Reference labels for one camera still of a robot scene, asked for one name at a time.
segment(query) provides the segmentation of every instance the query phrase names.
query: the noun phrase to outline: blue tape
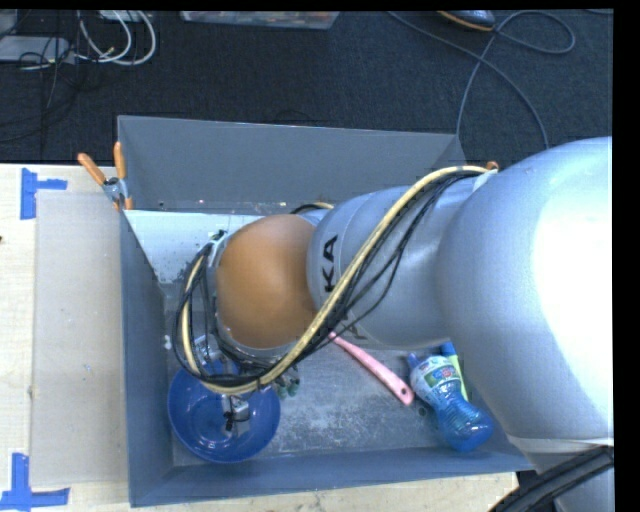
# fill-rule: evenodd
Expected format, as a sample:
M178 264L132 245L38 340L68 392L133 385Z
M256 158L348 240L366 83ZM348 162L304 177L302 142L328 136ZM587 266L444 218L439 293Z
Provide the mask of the blue tape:
M38 174L26 167L22 168L22 187L20 192L20 219L36 217L36 192L40 189L66 190L67 181L48 179L38 180Z
M31 492L29 487L29 457L21 453L11 456L11 490L3 491L0 510L30 512L32 507L55 507L66 505L70 488L59 491Z

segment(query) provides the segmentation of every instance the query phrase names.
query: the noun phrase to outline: water bottle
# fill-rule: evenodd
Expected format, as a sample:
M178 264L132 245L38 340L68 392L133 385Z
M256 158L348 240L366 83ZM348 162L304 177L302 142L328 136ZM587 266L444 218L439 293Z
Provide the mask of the water bottle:
M493 434L493 421L487 413L464 399L460 374L445 356L432 355L419 361L409 354L411 387L436 411L438 426L455 450L474 450Z

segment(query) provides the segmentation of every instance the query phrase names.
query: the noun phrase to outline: blue bowl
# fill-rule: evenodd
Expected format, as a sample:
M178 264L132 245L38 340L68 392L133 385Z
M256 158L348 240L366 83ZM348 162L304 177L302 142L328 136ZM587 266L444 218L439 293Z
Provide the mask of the blue bowl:
M280 422L280 399L272 388L242 395L249 403L248 432L229 436L222 395L181 369L169 388L169 419L176 437L208 462L241 462L257 455L273 439Z

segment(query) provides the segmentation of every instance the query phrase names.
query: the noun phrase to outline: wire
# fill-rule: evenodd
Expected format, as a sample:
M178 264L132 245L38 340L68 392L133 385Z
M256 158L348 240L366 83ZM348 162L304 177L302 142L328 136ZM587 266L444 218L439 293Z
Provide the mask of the wire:
M537 475L525 488L512 491L490 512L534 511L612 467L613 447L599 446Z
M449 188L453 183L455 183L455 182L457 182L459 180L470 178L472 176L477 176L477 175L478 174L476 172L456 173L453 176L446 177L447 179L443 180L441 183L437 183L437 187L431 193L431 195L429 196L429 199L425 202L425 204L420 208L418 213L411 220L410 225L405 230L405 233L403 234L402 238L400 239L400 242L396 246L396 248L395 248L394 252L392 253L391 257L389 258L389 260L383 265L381 270L379 270L378 273L360 290L358 295L356 295L356 297L349 304L346 305L346 309L347 310L353 309L353 307L360 300L362 300L362 298L366 295L366 293L369 292L369 290L372 288L372 286L376 282L378 282L379 279L384 275L384 273L391 267L391 264L394 264L394 266L393 266L393 268L391 270L391 275L387 279L387 283L386 283L385 288L383 289L382 293L380 294L378 299L373 303L373 305L371 305L369 307L369 309L367 309L363 314L361 314L359 317L357 317L356 319L351 321L348 325L343 327L338 335L343 334L344 332L350 330L356 323L361 322L364 318L366 318L369 314L371 314L380 305L382 300L386 297L387 293L389 292L389 289L391 288L391 284L393 283L393 279L394 279L394 277L396 275L396 272L398 270L398 267L400 265L400 260L402 258L402 255L404 254L404 251L405 251L405 249L407 247L407 244L408 244L408 242L409 242L409 240L411 238L411 235L413 234L413 232L417 228L419 222L422 220L422 218L424 218L424 216L431 209L431 207L437 202L437 200L441 197L441 195L444 193L444 191L447 188ZM381 247L382 247L382 244L379 243L377 245L377 247L375 248L375 251L377 252L378 250L380 250ZM373 252L370 255L368 263L372 262L374 260L374 258L375 258L375 252Z
M267 386L269 383L273 382L285 371L287 371L287 369L295 364L298 361L299 357L303 355L305 349L307 348L307 346L309 346L312 340L322 340L329 335L333 326L326 325L327 318L335 315L336 308L341 309L343 304L339 304L339 301L342 299L345 293L350 291L349 286L351 285L354 277L356 277L357 275L362 275L359 274L361 267L364 263L366 263L368 255L376 248L376 245L379 244L380 240L388 234L389 226L393 225L394 222L397 222L398 217L403 212L405 212L412 203L415 203L415 198L422 192L424 192L426 187L439 180L443 176L459 173L461 171L484 173L487 172L487 169L469 165L447 167L427 174L417 183L408 188L408 190L385 213L385 215L378 222L373 231L369 234L367 240L360 247L303 335L298 339L293 348L270 369L268 369L266 372L263 372L259 376L245 376L247 378L247 382L244 384L225 386L217 383L219 382L219 379L217 378L212 378L209 380L201 379L203 380L203 384L213 392L222 394L242 394L250 391L255 391L257 389L263 388L264 386ZM193 268L188 273L188 277L186 279L185 296L189 296L193 292L193 284L198 272L202 270L203 262L205 260L206 258L202 254L197 256L197 258L195 259ZM183 350L186 355L186 361L193 373L199 373L195 357L193 353L190 352L191 346L189 342L189 307L186 303L187 300L188 299L183 299L183 304L178 309L178 313L176 314L176 321L174 323L174 332L178 330L179 326L182 336Z
M140 19L142 19L143 23L146 25L149 32L150 39L151 39L149 51L143 57L136 59L134 55L134 58L132 59L125 58L129 54L131 47L133 46L133 35L131 33L129 26L124 21L122 16L120 16L117 10L114 10L113 14L116 17L118 23L122 26L124 30L126 34L127 42L124 50L122 50L117 55L111 55L114 51L113 47L104 51L95 44L94 40L89 35L89 31L87 30L87 27L84 23L84 19L82 18L82 13L79 9L76 11L76 14L78 17L78 24L79 24L80 31L82 32L82 35L84 36L84 38L87 40L87 43L89 44L90 48L94 52L96 52L98 56L91 57L89 55L84 55L79 52L76 52L76 56L79 59L96 62L98 64L111 63L111 64L118 64L121 66L139 66L140 64L144 64L145 62L147 62L149 59L151 59L151 57L154 56L156 52L156 47L157 47L156 33L155 33L155 29L153 28L153 24L151 23L151 20L149 20L149 17L143 11L135 11L135 12L140 16Z
M497 35L500 35L502 37L505 37L506 39L509 39L512 42L515 42L517 44L520 44L526 48L535 50L535 51L539 51L542 53L548 53L548 54L554 54L554 55L562 55L565 53L570 52L574 45L575 45L575 36L573 34L573 32L571 31L571 28L564 22L562 21L560 18L558 18L555 15L543 12L543 11L533 11L533 10L528 10L528 11L519 11L516 12L514 14L512 14L511 16L509 16L508 18L506 18L502 23L500 23L500 25L494 29L495 35L493 35L491 37L491 39L489 40L489 42L487 43L487 45L485 46L484 51L482 52L481 55L478 55L470 50L467 50L466 48L463 48L462 46L459 46L455 43L452 43L451 41L447 41L446 39L439 37L435 34L432 34L431 32L424 30L421 27L418 27L417 25L414 25L413 23L407 21L406 19L404 19L403 17L399 16L398 14L392 12L392 11L386 11L392 18L394 18L395 20L399 21L400 23L404 24L405 26L421 33L424 34L426 36L429 36L441 43L444 43L448 46L451 46L452 48L455 48L456 50L463 52L466 55L469 55L470 57L473 57L474 59L477 60L476 66L474 67L471 76L469 78L469 81L467 82L467 86L465 87L465 91L463 94L463 98L460 104L460 110L458 111L458 118L456 120L456 134L458 136L460 136L460 127L462 124L462 115L463 115L463 111L464 111L464 107L467 101L467 97L469 94L469 91L471 89L471 85L475 79L475 76L478 72L478 69L480 67L480 64L484 64L485 66L489 67L491 70L493 70L494 72L496 72L501 78L503 78L509 85L511 85L511 87L515 90L515 92L518 94L518 96L520 96L520 98L524 101L525 105L527 106L527 108L529 109L529 111L531 112L531 114L533 115L533 117L535 118L535 121L538 125L538 128L540 129L540 133L542 135L542 139L543 139L543 144L544 144L544 148L545 149L549 149L550 145L549 145L549 138L547 136L547 131L544 127L544 124L542 123L542 120L540 119L540 116L538 115L537 110L535 109L535 107L533 106L533 104L531 103L531 101L529 100L529 98L527 98L527 96L524 94L524 92L522 92L522 90L513 82L513 80L511 80L511 78L509 78L502 70L500 70L498 67L496 67L494 64L492 64L491 62L489 62L488 60L486 60L486 55L489 51L489 49L491 48L491 45L493 44L493 42L495 41ZM560 23L562 25L562 27L568 32L570 38L571 38L571 42L570 44L565 47L565 48L561 48L560 50L553 50L553 49L547 49L547 48L542 48L542 47L538 47L538 46L534 46L531 45L529 43L526 43L523 40L514 38L513 36L510 36L508 34L505 34L502 32L502 30L504 29L505 25L509 22L511 22L514 18L523 15L523 14L540 14L543 16L546 16L548 18L553 19L554 21L557 21L558 23Z
M300 206L291 210L289 213L297 214L306 212L307 210L331 210L332 208L333 205L330 203L325 203L324 201L316 201L314 203L301 204Z
M118 23L122 25L122 28L125 34L127 35L127 44L125 45L125 48L123 51L121 51L119 54L114 55L112 57L109 57L108 55L110 55L113 52L113 47L109 48L107 51L103 51L100 48L98 48L98 46L94 43L93 39L89 35L89 32L87 31L87 27L85 26L84 20L82 19L82 13L80 12L80 9L78 9L76 13L78 16L78 26L80 27L80 31L82 32L82 35L87 40L87 43L89 43L89 46L91 47L91 49L98 54L98 57L94 58L88 55L82 55L80 53L76 53L76 57L83 60L90 60L90 61L95 61L99 63L107 63L107 62L114 62L118 59L121 59L124 56L126 56L127 53L129 53L129 50L131 49L131 42L132 42L131 31L129 30L129 27L127 26L125 21L122 19L122 16L120 16L118 11L113 11L113 14L117 18Z
M45 71L47 69L50 68L54 68L54 75L53 75L53 82L51 85L51 88L49 90L48 93L48 98L45 102L44 100L44 90L41 92L41 94L43 95L43 99L41 101L41 109L40 109L40 113L37 115L33 115L33 116L28 116L28 117L21 117L19 119L15 119L12 121L6 121L3 123L0 123L0 127L5 127L5 126L15 126L19 123L23 123L23 122L28 122L28 121L33 121L33 120L38 120L38 127L34 128L32 130L27 130L24 133L21 133L19 135L14 135L12 137L6 137L3 139L0 139L0 144L2 143L9 143L9 142L15 142L17 140L20 139L24 139L27 137L30 137L31 135L35 135L37 133L41 133L43 134L43 139L41 139L40 141L40 154L42 155L42 151L43 151L43 145L44 145L44 134L45 134L45 130L48 127L53 126L55 123L61 121L62 119L64 119L64 115L66 115L67 113L67 109L72 105L75 97L76 97L76 93L74 92L73 94L71 94L70 97L66 98L65 100L62 100L61 102L54 104L53 103L53 97L54 97L54 92L58 83L58 77L61 77L63 79L65 79L65 81L68 83L69 81L63 76L63 74L60 72L60 64L62 62L64 62L64 60L67 58L67 56L70 53L70 48L67 48L64 52L60 53L60 48L59 48L59 43L60 43L60 39L58 37L58 34L60 32L60 16L59 16L59 12L57 14L57 18L56 18L56 33L54 35L52 35L51 37L49 37L49 39L47 40L47 42L45 43L42 51L40 53L36 53L36 52L25 52L20 56L20 60L19 62L24 61L24 59L26 59L29 56L35 56L39 59L40 64L36 64L36 65L29 65L29 66L25 66L25 65L20 65L19 69L21 71ZM45 55L46 52L49 48L49 46L51 45L51 42L53 41L55 37L55 44L56 44L56 48L55 48L55 57L52 60L48 60ZM41 78L41 83L42 83L42 87L44 87L44 76L43 74L40 75ZM61 109L64 110L62 111L62 115L58 118L58 119L53 119L52 121L49 120L51 118L52 115L60 112Z
M196 254L193 261L187 266L185 271L185 275L188 276L185 280L183 295L179 301L176 317L174 318L174 323L172 327L171 339L172 339L172 347L176 359L180 363L180 365L191 375L200 379L203 382L208 382L211 380L215 380L216 382L223 382L229 385L237 385L244 384L251 380L251 377L247 376L238 376L238 375L227 375L227 374L217 374L212 376L206 369L202 366L201 362L194 354L197 352L196 342L193 337L193 311L192 311L192 298L195 290L198 286L201 287L203 297L208 295L207 290L207 281L206 281L206 266L204 262L207 260L211 251L213 249L213 244L209 241L205 244ZM213 311L213 308L209 309L207 307L208 301L204 302L205 304L205 315L209 311ZM205 320L205 341L208 339L208 328L206 327ZM178 340L180 338L179 332L186 326L186 332L183 330L182 332L182 352L179 350ZM212 360L210 358L210 354L208 354L208 343L205 343L207 354L205 355L206 363L213 367Z
M425 187L421 191L420 195L424 195L424 194L428 193L429 191L430 191L429 187ZM368 270L368 267L373 263L374 259L377 256L377 253L381 250L381 248L384 245L384 243L386 242L388 236L390 235L390 233L392 231L394 231L396 229L398 223L400 222L400 220L404 216L402 216L402 217L398 216L398 217L396 217L394 219L394 221L387 228L385 234L381 237L380 241L376 244L376 246L369 253L369 255L367 256L367 259L363 262L363 264L358 269L358 274L354 278L353 283L349 286L349 290L347 292L345 292L345 295L344 295L344 298L343 298L343 301L342 301L343 302L342 305L340 307L336 307L335 312L334 312L334 314L332 316L332 319L328 322L330 326L336 326L341 321L343 321L347 316L347 312L350 311L370 291L370 289L373 287L373 285L375 285L375 283L378 282L379 279L384 275L384 273L389 269L391 264L394 263L394 262L395 262L395 264L394 264L393 269L391 271L391 275L389 276L389 279L387 280L387 284L386 284L385 288L383 289L381 295L376 300L376 302L374 302L374 304L364 314L362 314L361 316L359 316L358 318L353 320L350 324L348 324L341 331L339 331L338 332L339 336L342 335L344 332L350 330L357 322L360 322L362 319L364 319L366 316L368 316L372 311L374 311L378 307L378 305L382 302L384 297L387 295L387 292L389 291L389 289L391 287L391 283L393 282L393 279L394 279L395 274L397 272L397 269L399 267L400 258L402 256L402 253L404 252L404 246L406 245L406 241L408 241L408 239L411 237L411 235L413 233L413 230L415 229L415 226L417 225L417 222L420 220L420 218L422 218L422 215L424 214L424 212L426 212L426 210L433 204L433 202L435 202L435 199L436 199L436 197L434 195L430 196L430 198L427 201L427 203L421 208L421 211L418 213L418 215L416 215L416 217L414 217L414 219L412 220L410 226L405 231L402 239L400 240L400 243L398 244L398 246L395 248L394 252L392 253L392 256L382 266L381 270L378 271L378 273L371 280L369 280L368 283L366 283L362 287L362 289L360 290L358 295L356 295L356 297L352 300L351 299L351 295L355 292L355 289L357 288L359 282L362 280L362 278L366 274L366 271ZM419 200L420 200L420 197L418 195L416 195L413 198L413 204L414 205L417 204ZM326 344L325 341L321 341L320 343L322 345Z

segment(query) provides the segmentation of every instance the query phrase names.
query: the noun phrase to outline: pink brush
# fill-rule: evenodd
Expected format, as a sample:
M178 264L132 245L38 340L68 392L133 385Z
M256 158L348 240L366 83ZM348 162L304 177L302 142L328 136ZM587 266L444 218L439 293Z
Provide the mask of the pink brush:
M340 345L344 350L357 359L362 366L378 377L378 379L380 379L380 381L382 381L382 383L387 386L404 405L411 405L415 396L413 390L407 386L400 377L389 370L389 368L367 354L360 347L356 347L352 343L342 339L340 336L336 336L335 333L331 333L329 335L329 339L336 345Z

